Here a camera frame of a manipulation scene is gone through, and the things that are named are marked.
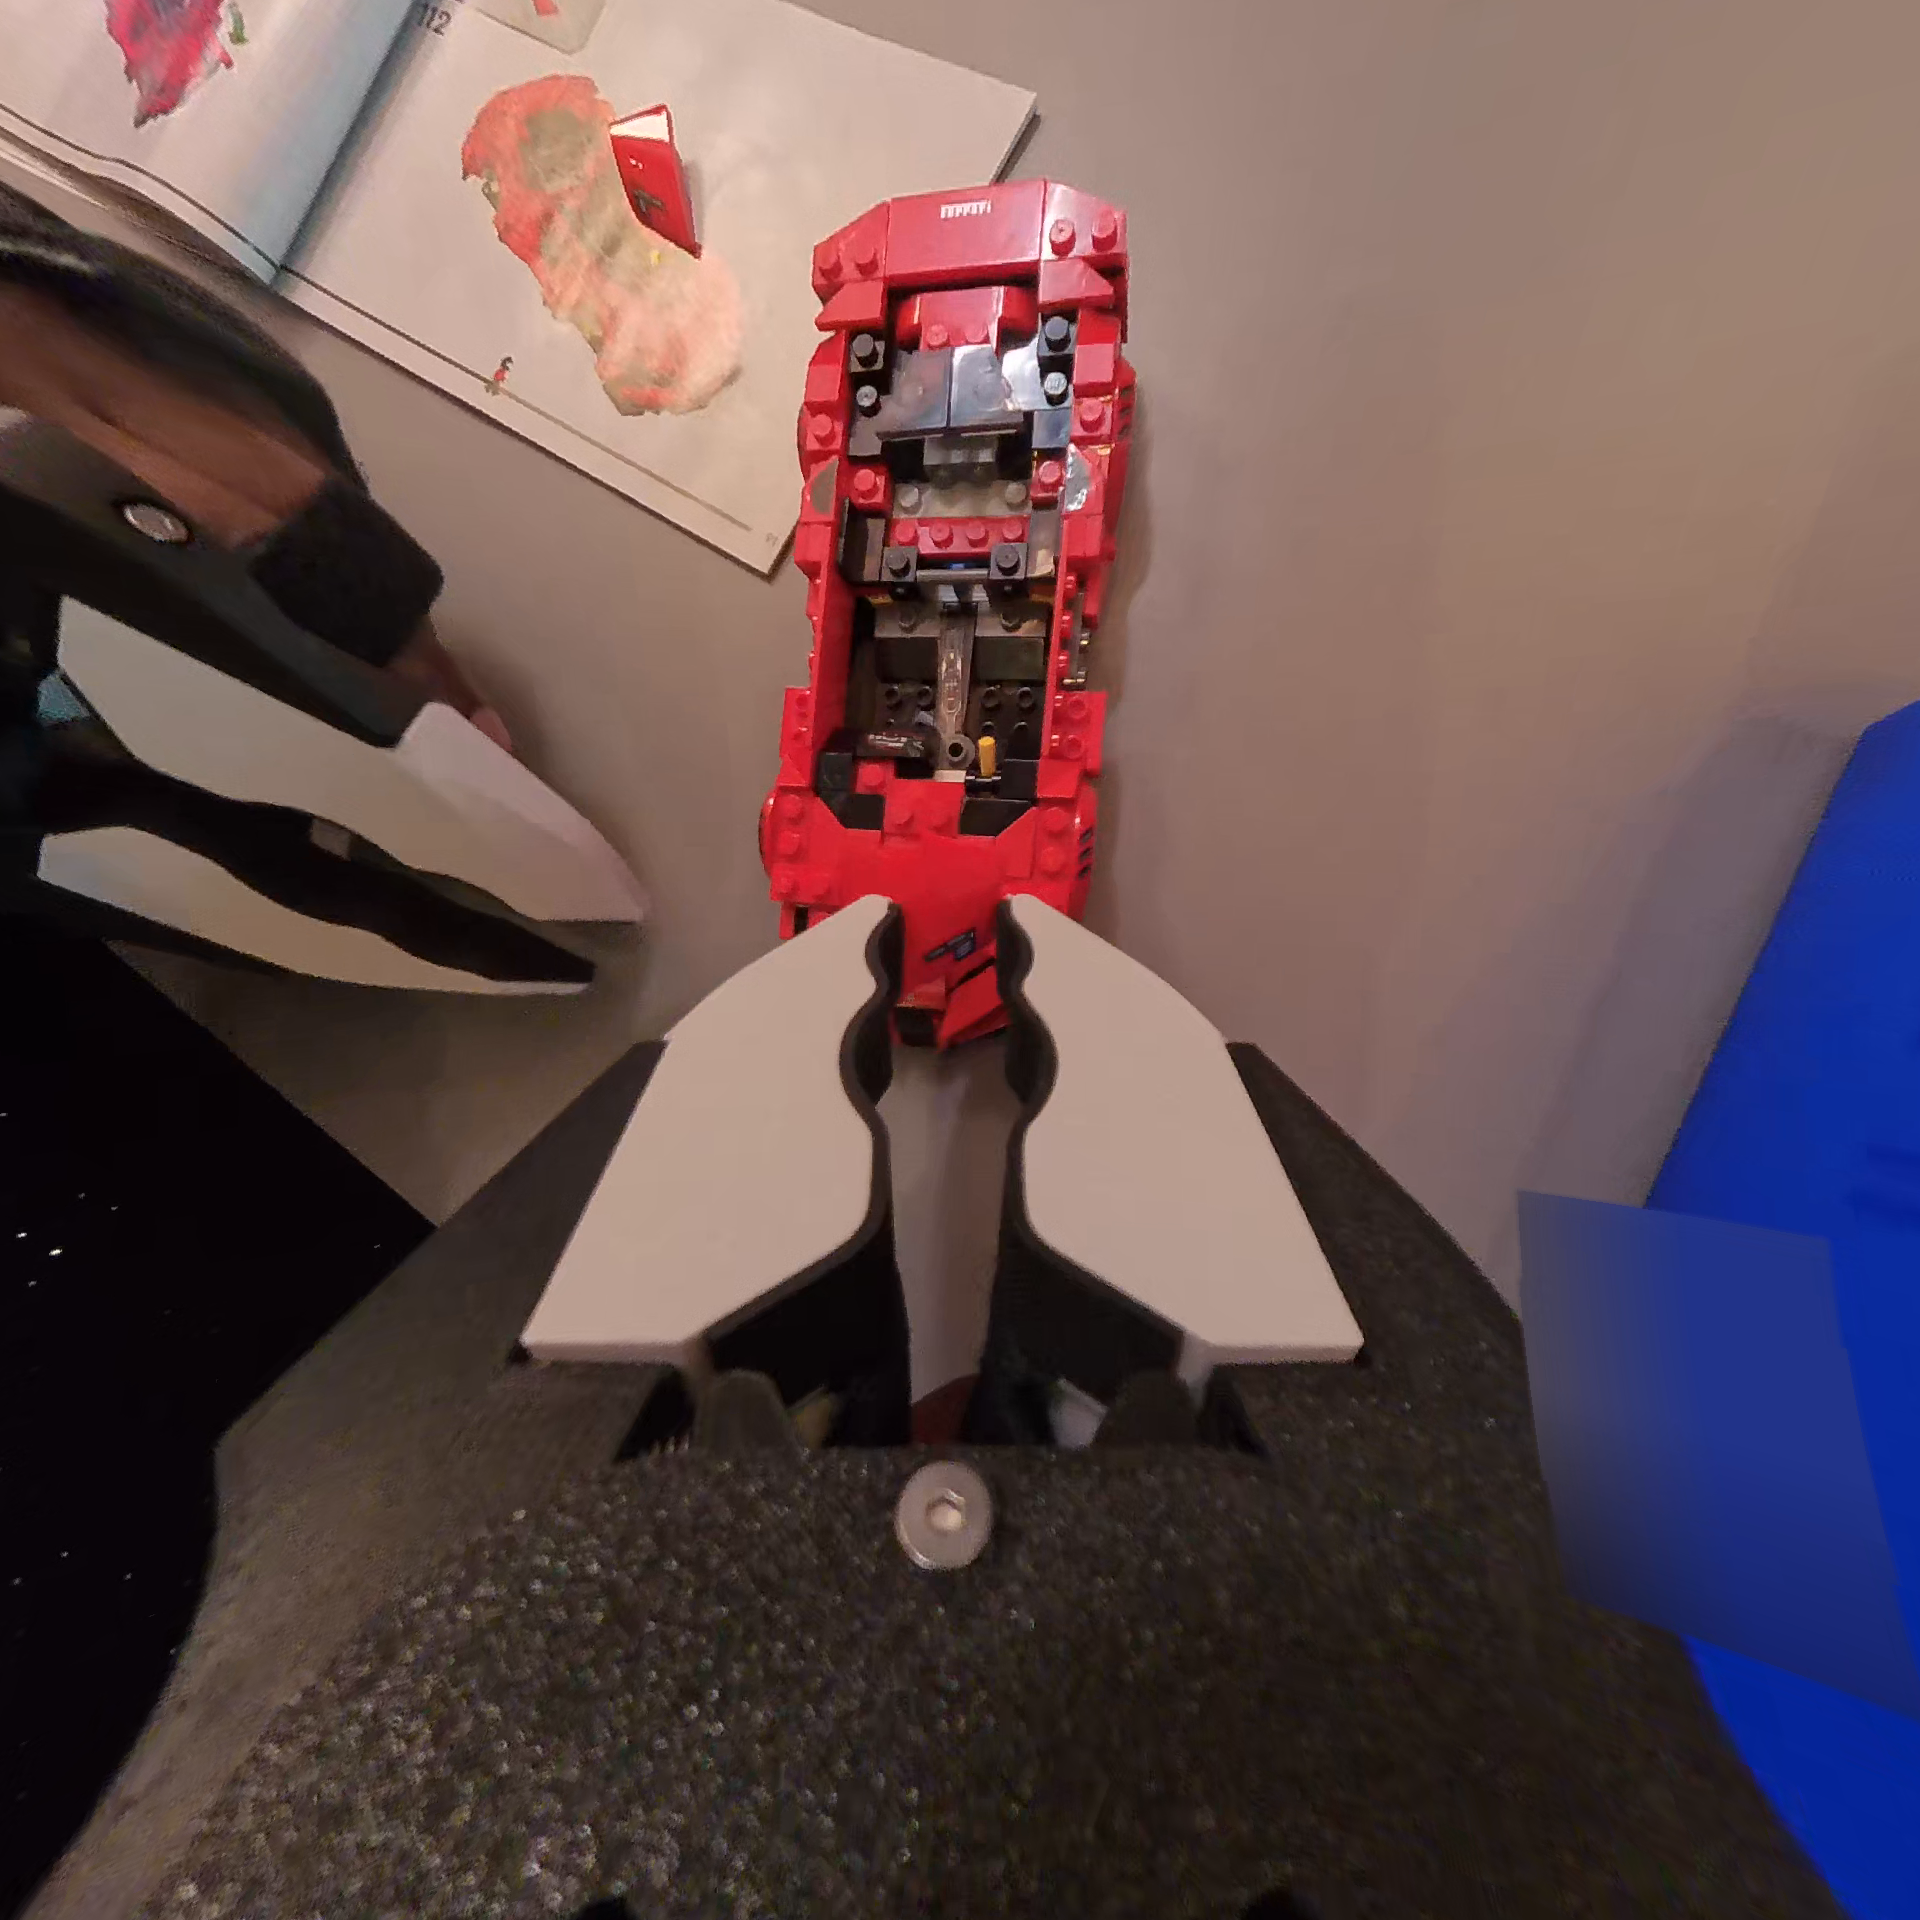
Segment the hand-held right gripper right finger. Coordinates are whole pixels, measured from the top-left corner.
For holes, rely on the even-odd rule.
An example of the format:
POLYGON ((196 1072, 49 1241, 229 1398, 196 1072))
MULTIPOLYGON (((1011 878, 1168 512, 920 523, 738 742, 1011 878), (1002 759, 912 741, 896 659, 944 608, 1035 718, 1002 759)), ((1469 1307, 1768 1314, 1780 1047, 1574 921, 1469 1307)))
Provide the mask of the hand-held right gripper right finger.
POLYGON ((1348 1362, 1363 1331, 1234 1047, 1186 997, 1037 895, 1000 906, 1005 1075, 997 1336, 1114 1400, 1156 1371, 1348 1362))

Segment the red lego car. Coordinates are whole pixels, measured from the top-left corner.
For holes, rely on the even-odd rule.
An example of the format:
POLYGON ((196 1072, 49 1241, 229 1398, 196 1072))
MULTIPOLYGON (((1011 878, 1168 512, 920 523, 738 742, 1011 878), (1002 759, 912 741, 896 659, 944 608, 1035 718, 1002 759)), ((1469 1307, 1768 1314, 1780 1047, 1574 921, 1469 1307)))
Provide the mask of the red lego car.
POLYGON ((1003 898, 1086 914, 1090 655, 1136 427, 1126 232, 1118 206, 1026 177, 876 203, 812 253, 812 642, 758 854, 787 939, 899 905, 907 1045, 1003 1029, 1003 898))

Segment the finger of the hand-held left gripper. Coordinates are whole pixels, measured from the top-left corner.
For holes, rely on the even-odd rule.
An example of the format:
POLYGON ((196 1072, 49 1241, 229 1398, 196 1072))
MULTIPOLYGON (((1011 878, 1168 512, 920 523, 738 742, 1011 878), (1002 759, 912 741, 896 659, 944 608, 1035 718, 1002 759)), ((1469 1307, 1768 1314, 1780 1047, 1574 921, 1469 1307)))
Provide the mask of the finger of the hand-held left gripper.
POLYGON ((270 968, 405 991, 574 994, 594 965, 384 854, 316 838, 289 806, 179 779, 58 779, 32 825, 32 887, 112 939, 190 944, 270 968))
POLYGON ((645 917, 611 840, 446 704, 424 704, 381 747, 76 598, 62 602, 58 659, 107 729, 169 777, 345 826, 528 921, 645 917))

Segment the black mesh chair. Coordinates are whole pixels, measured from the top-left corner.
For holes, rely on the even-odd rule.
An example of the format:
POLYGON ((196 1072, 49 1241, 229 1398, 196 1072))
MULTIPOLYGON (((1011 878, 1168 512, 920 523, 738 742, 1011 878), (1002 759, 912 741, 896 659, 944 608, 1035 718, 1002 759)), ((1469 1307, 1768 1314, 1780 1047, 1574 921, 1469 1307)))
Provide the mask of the black mesh chair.
POLYGON ((5 1914, 166 1687, 224 1432, 427 1234, 105 944, 5 921, 5 1914))

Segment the blue plastic bin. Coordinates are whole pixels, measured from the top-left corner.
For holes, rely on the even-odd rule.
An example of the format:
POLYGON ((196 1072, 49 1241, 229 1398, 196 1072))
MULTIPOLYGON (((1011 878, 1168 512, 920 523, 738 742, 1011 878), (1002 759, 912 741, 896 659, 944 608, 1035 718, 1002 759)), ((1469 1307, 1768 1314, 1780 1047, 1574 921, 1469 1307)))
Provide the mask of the blue plastic bin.
POLYGON ((1861 734, 1643 1207, 1521 1194, 1577 1597, 1677 1633, 1851 1914, 1915 1914, 1918 715, 1861 734))

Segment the lego instruction booklet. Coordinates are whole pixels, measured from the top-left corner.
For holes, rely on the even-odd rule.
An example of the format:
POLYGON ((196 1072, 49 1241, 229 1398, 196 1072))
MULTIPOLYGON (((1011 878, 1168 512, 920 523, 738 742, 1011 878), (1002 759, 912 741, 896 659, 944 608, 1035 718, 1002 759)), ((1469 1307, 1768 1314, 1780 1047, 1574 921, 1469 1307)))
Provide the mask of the lego instruction booklet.
POLYGON ((3 3, 5 135, 770 573, 812 251, 1030 91, 792 3, 3 3))

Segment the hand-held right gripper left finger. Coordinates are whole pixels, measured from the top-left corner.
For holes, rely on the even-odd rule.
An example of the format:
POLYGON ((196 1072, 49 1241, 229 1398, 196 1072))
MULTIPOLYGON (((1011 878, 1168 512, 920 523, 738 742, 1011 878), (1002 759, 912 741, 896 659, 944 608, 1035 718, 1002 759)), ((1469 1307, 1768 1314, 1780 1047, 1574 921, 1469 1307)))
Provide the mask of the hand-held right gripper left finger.
POLYGON ((890 1014, 900 911, 853 901, 700 1001, 520 1331, 539 1362, 756 1371, 789 1403, 900 1373, 890 1014))

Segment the person's left hand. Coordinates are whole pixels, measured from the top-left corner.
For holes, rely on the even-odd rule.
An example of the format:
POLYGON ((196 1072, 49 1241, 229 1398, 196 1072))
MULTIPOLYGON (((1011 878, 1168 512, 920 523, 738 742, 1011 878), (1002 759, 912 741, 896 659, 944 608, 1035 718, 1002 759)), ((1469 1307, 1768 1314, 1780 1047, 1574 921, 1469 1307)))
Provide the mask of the person's left hand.
POLYGON ((3 291, 3 405, 101 453, 227 547, 274 537, 337 472, 291 424, 19 288, 3 291))

